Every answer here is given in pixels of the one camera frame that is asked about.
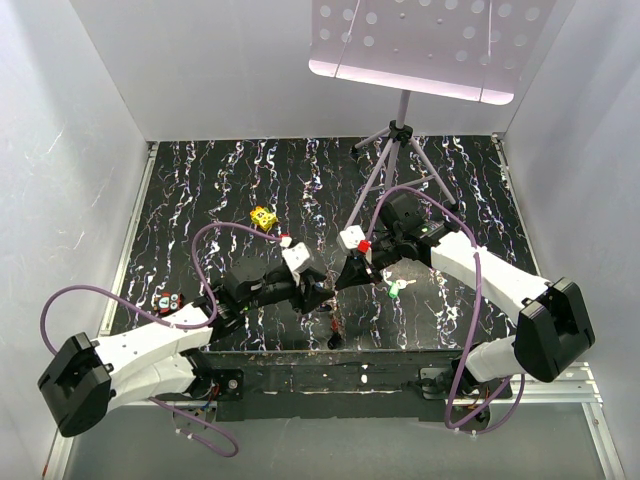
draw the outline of black marbled surface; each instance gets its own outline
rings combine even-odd
[[[162,290],[187,299],[201,293],[189,257],[190,239],[212,221],[250,224],[249,212],[266,206],[280,219],[272,232],[290,232],[316,247],[329,269],[328,282],[344,262],[336,237],[353,208],[383,144],[349,157],[352,138],[163,142],[145,199],[122,296],[147,310]],[[421,144],[454,196],[459,216],[478,243],[508,262],[534,272],[520,220],[489,137],[431,137]],[[380,174],[380,182],[385,172]],[[403,149],[396,171],[400,183],[426,175],[417,155]],[[425,192],[444,200],[435,182]],[[360,218],[367,225],[379,193],[371,193]],[[199,257],[211,276],[234,259],[257,254],[279,261],[280,247],[240,231],[211,232]],[[355,287],[337,296],[345,326],[345,348],[437,349],[460,347],[471,320],[473,290],[421,264],[403,261],[389,269],[391,280],[417,280],[392,300],[386,286]],[[112,333],[142,323],[118,308]],[[479,341],[504,336],[506,316],[488,302],[482,309]],[[211,346],[215,350],[325,349],[329,315],[298,317],[288,302],[249,314],[244,328]]]

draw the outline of white perforated panel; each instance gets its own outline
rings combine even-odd
[[[556,2],[313,0],[309,67],[318,75],[504,105]]]

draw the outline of metal tube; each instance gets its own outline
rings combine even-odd
[[[384,146],[384,150],[382,150],[382,153],[380,154],[380,158],[378,159],[378,163],[376,163],[376,166],[373,168],[373,172],[371,172],[371,175],[369,175],[369,180],[367,180],[367,184],[362,189],[362,192],[360,193],[360,197],[358,198],[358,201],[356,202],[356,206],[353,208],[353,211],[351,212],[351,215],[349,216],[349,220],[347,220],[347,224],[344,226],[345,229],[349,228],[351,225],[353,225],[353,221],[356,219],[356,215],[358,215],[358,212],[360,211],[360,208],[362,207],[362,204],[364,203],[364,199],[367,198],[367,194],[369,193],[369,190],[371,189],[371,186],[373,185],[373,182],[375,182],[376,177],[378,176],[378,173],[380,172],[380,169],[382,168],[382,164],[384,163],[385,159],[387,158],[387,155],[389,155],[389,150],[391,150],[391,146],[392,145],[393,145],[393,142],[391,140],[388,140],[387,144]]]
[[[407,109],[409,108],[409,96],[411,90],[403,90],[400,96],[400,105],[398,106],[398,115],[396,115],[396,127],[404,127],[404,121],[407,118]]]
[[[384,176],[384,189],[389,190],[393,187],[393,177],[396,172],[396,160],[398,159],[398,150],[400,150],[400,142],[393,142],[391,152],[389,152],[389,160],[387,161],[387,170]]]
[[[365,138],[361,142],[356,143],[354,145],[354,148],[361,148],[361,147],[364,147],[365,145],[369,145],[371,142],[374,142],[375,140],[377,140],[380,137],[384,137],[388,133],[389,133],[389,127],[383,128],[379,132],[376,132],[373,135],[371,135],[370,137]]]
[[[438,172],[436,172],[436,169],[433,168],[433,165],[431,165],[431,162],[429,161],[427,154],[422,151],[422,148],[420,148],[420,144],[414,137],[411,137],[411,146],[416,151],[416,153],[418,154],[422,162],[425,164],[429,173],[433,175],[433,178],[435,179],[436,183],[446,195],[447,200],[449,200],[452,205],[455,204],[456,200],[453,198],[453,195],[451,195],[451,192],[449,191],[447,186],[444,184],[444,182],[440,178],[440,175],[438,175]]]
[[[429,175],[428,177],[422,177],[422,178],[418,178],[417,180],[412,180],[410,182],[407,183],[401,183],[400,185],[398,185],[399,187],[411,187],[412,185],[419,185],[421,183],[424,182],[428,182],[429,180],[432,180],[434,178],[434,175]],[[376,185],[375,187],[371,187],[369,189],[369,191],[373,191],[373,190],[380,190],[381,188],[384,188],[384,185]]]

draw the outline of white enclosure wall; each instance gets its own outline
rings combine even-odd
[[[640,3],[578,0],[506,136],[542,273],[570,276],[628,478],[640,478]]]
[[[67,0],[0,0],[0,477],[40,478],[55,424],[36,382],[42,305],[110,287],[145,141]],[[105,302],[54,304],[55,345],[99,328]]]
[[[148,140],[370,135],[398,107],[397,90],[311,73],[311,0],[72,3]],[[504,107],[414,94],[407,120],[429,134],[505,131],[534,72]]]

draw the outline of green object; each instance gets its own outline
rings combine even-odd
[[[392,282],[389,287],[389,296],[391,298],[398,298],[398,292],[400,292],[400,287],[397,282]]]

